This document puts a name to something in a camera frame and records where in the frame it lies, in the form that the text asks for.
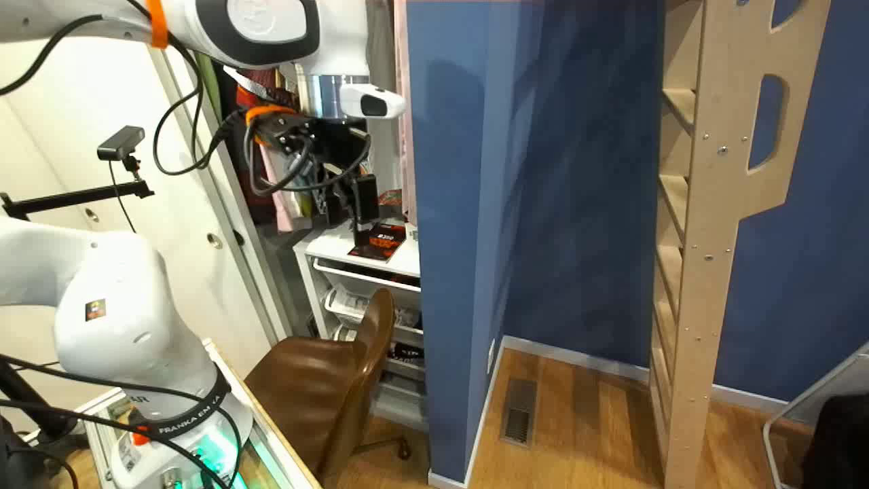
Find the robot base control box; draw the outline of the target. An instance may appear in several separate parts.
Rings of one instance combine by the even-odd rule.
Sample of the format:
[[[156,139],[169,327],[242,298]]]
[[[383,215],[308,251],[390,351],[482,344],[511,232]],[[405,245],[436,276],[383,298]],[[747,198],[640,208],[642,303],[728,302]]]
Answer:
[[[215,341],[204,341],[231,386],[227,405],[208,427],[194,427],[175,440],[175,447],[136,440],[124,432],[133,402],[120,391],[106,391],[90,405],[87,442],[99,489],[319,489],[295,447],[279,435],[273,421],[232,375]]]

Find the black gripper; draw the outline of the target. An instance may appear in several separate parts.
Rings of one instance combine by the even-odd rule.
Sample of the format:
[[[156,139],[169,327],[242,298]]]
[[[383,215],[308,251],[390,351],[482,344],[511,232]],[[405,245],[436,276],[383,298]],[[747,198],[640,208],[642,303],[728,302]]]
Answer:
[[[269,164],[294,167],[313,145],[313,126],[302,113],[270,110],[251,121],[251,140]]]

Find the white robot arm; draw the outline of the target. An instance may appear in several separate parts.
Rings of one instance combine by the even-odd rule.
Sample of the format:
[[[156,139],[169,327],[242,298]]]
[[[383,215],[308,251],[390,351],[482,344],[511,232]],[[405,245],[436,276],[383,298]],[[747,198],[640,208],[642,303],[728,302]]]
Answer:
[[[367,0],[0,0],[4,44],[52,45],[69,31],[192,49],[231,68],[295,64],[308,124],[348,135],[345,171],[370,151],[360,124],[405,109],[402,95],[370,79]],[[182,322],[147,240],[4,219],[2,245],[37,251],[2,274],[2,298],[57,308],[65,370],[133,394],[148,435],[185,432],[216,412],[224,380]]]

